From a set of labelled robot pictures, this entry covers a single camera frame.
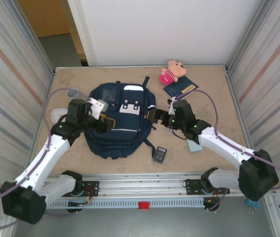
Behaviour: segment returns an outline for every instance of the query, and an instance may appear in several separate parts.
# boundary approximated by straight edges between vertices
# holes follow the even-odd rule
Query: backpack strap
[[[153,158],[153,156],[156,152],[155,147],[153,146],[153,144],[147,138],[145,138],[144,143],[152,148],[152,158]]]
[[[150,77],[148,77],[148,76],[145,77],[144,82],[143,82],[143,84],[142,84],[143,87],[146,87],[146,85],[147,85],[148,82],[149,82],[149,79],[150,79]]]

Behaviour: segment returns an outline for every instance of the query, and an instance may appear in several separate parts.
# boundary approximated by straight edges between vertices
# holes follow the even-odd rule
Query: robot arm
[[[44,186],[44,183],[58,162],[59,158],[70,148],[73,142],[87,129],[99,133],[109,131],[115,121],[103,114],[108,104],[89,98],[88,101],[72,100],[68,113],[51,129],[51,140],[48,140],[26,170],[14,182],[5,182],[0,192],[4,193],[27,178],[16,190],[2,198],[5,214],[36,224],[45,213],[46,205],[54,202],[66,193],[79,194],[82,189],[82,176],[65,171],[58,180]]]
[[[216,134],[215,128],[209,123],[196,119],[186,100],[176,101],[172,98],[168,102],[169,112],[158,109],[150,111],[148,118],[151,122],[158,123],[161,120],[165,127],[181,130],[187,139],[213,150],[237,169],[225,171],[214,167],[205,172],[201,176],[201,184],[207,193],[213,192],[215,188],[229,188],[241,190],[250,200],[258,201],[278,183],[274,167],[248,155],[253,154],[272,162],[266,151],[256,152],[220,133]]]

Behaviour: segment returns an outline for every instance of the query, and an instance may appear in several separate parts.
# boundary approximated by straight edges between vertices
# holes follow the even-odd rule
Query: red block
[[[140,201],[139,210],[150,210],[150,202],[149,201]]]

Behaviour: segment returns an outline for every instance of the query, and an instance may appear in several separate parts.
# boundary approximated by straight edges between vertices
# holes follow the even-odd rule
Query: dark blue booklet
[[[173,82],[172,84],[164,87],[163,90],[171,98],[178,97],[188,91],[195,90],[198,87],[199,86],[193,83],[188,77],[183,76],[178,79],[178,82]]]

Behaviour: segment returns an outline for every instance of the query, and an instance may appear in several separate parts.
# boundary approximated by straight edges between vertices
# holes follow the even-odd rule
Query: calculator
[[[154,156],[153,156],[152,161],[154,163],[163,164],[163,161],[164,161],[164,158],[165,158],[165,155],[166,155],[166,151],[167,150],[165,148],[158,147]]]

